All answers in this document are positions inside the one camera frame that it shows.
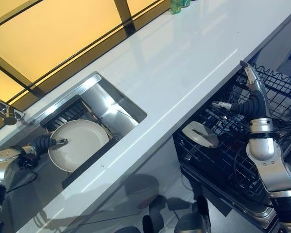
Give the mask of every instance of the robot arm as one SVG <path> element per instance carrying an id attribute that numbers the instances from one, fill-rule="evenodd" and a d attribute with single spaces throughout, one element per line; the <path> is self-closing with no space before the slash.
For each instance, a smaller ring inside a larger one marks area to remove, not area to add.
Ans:
<path id="1" fill-rule="evenodd" d="M 239 104 L 215 101 L 212 105 L 244 115 L 250 120 L 247 155 L 258 168 L 282 226 L 281 232 L 291 233 L 291 167 L 284 162 L 281 147 L 274 140 L 265 87 L 248 63 L 241 61 L 240 65 L 248 76 L 249 100 Z"/>
<path id="2" fill-rule="evenodd" d="M 66 139 L 58 141 L 51 139 L 50 134 L 47 134 L 36 138 L 28 146 L 12 146 L 0 151 L 0 213 L 6 190 L 9 190 L 14 174 L 23 167 L 35 168 L 38 166 L 40 155 L 45 153 L 49 147 L 66 142 Z"/>

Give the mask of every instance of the green bottle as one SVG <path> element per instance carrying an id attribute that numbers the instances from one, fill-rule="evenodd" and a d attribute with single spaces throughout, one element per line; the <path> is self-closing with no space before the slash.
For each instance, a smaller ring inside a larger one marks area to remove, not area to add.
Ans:
<path id="1" fill-rule="evenodd" d="M 181 6 L 182 7 L 187 7 L 187 6 L 190 5 L 190 3 L 191 3 L 190 0 L 181 0 Z"/>
<path id="2" fill-rule="evenodd" d="M 182 0 L 170 0 L 170 11 L 172 14 L 180 13 Z"/>

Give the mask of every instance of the dishwasher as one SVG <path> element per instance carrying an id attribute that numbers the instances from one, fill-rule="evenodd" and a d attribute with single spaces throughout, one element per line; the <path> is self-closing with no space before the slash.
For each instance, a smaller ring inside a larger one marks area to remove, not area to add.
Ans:
<path id="1" fill-rule="evenodd" d="M 291 77 L 265 67 L 252 66 L 263 81 L 270 103 L 274 129 L 285 160 L 291 151 Z M 248 100 L 247 76 L 239 70 L 197 112 L 173 134 L 180 169 L 188 179 L 198 181 L 227 205 L 264 232 L 278 222 L 266 195 L 258 170 L 246 154 L 249 122 L 245 117 L 212 107 L 215 100 L 240 103 Z M 182 130 L 192 121 L 211 129 L 218 147 L 204 147 L 189 139 Z"/>

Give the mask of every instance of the dish soap bottle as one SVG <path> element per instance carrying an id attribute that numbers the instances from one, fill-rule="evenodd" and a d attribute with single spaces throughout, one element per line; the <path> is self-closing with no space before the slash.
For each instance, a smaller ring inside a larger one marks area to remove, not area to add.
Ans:
<path id="1" fill-rule="evenodd" d="M 182 0 L 170 0 L 170 11 L 172 14 L 178 14 L 181 11 Z"/>

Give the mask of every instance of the window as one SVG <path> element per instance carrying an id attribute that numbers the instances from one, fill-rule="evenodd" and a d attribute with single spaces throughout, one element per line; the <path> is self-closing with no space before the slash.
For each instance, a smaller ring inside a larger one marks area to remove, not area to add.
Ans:
<path id="1" fill-rule="evenodd" d="M 168 8 L 169 0 L 0 0 L 0 99 L 25 110 Z"/>

